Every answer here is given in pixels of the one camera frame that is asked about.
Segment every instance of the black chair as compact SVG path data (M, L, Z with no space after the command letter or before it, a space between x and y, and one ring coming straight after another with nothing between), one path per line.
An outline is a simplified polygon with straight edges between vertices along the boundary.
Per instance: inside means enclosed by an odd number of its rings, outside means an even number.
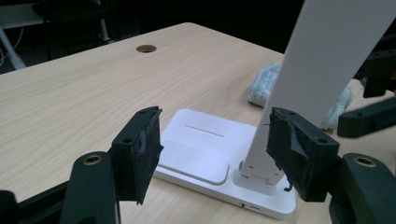
M111 0L102 0L97 4L90 0L41 0L32 6L35 14L43 18L45 28L45 38L47 54L50 54L50 35L51 29L55 34L61 36L67 54L71 54L69 42L80 36L78 32L94 31L94 44L98 45L99 35L101 34L101 21L106 22L109 34L120 38L120 30L116 23L115 6ZM114 41L115 38L104 40L105 42Z

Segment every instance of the white cable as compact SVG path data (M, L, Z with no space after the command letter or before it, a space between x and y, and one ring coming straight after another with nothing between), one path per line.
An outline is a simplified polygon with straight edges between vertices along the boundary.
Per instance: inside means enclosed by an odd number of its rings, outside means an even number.
M4 56L4 53L1 49L0 49L0 55L1 55L0 67L1 67L3 65L4 60L6 59L6 56Z
M23 29L23 27L22 27L22 28L21 28L21 32L20 32L20 37L18 37L17 43L14 45L14 49L16 49L17 46L20 44L21 39L22 39L22 35L23 35L23 31L24 31L24 29Z

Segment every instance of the brass insert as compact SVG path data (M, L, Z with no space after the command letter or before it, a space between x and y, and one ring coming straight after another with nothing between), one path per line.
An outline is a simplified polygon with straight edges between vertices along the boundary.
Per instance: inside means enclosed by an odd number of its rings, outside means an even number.
M157 48L155 48L155 46L152 46L152 45L141 45L136 48L137 51L142 52L142 53L151 53L151 52L155 51L156 49Z
M354 161L362 166L376 167L376 162L365 157L355 157Z
M102 159L103 159L103 157L101 155L93 154L93 155L85 158L84 161L82 161L82 163L84 165L95 165L95 164L99 163Z

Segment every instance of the wooden table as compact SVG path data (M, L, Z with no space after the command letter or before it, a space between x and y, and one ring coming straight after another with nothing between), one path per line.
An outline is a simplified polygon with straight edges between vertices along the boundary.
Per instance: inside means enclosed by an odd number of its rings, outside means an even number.
M141 53L141 45L157 48ZM283 55L205 27L182 23L98 49L0 76L0 189L25 200L69 178L79 156L107 151L138 110L163 109L163 130L175 112L190 108L247 124L262 109L247 100L259 70ZM349 107L362 99L349 86ZM340 155L359 152L394 172L395 128L342 139ZM153 178L143 206L121 203L123 223L331 223L328 204L298 199L296 211L276 220Z

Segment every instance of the dark floor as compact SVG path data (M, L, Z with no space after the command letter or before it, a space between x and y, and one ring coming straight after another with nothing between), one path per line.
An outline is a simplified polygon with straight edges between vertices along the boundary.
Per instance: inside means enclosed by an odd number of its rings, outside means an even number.
M139 23L136 20L131 20L130 22L125 22L124 24L120 24L120 35L122 39L130 38L136 35L140 35ZM9 41L11 44L17 42L19 38L19 33L21 29L14 31L14 33L18 33L18 36L9 37ZM16 47L17 53L21 56L21 59L26 64L26 66L32 66L38 63L44 63L48 61L47 57L47 48L45 45L45 41L42 38L35 39L36 36L32 36L32 32L30 30L22 33L21 36L21 45ZM92 37L90 38L80 38L76 44L77 48L71 48L73 52L80 52L83 50L95 48L96 46L101 46L102 44L99 42L98 45L95 45L94 41L92 41ZM52 59L61 58L67 55L64 45L60 41L53 41L50 45L51 49L51 57ZM7 51L3 46L0 46L0 75L8 72L15 71L11 62L7 57Z

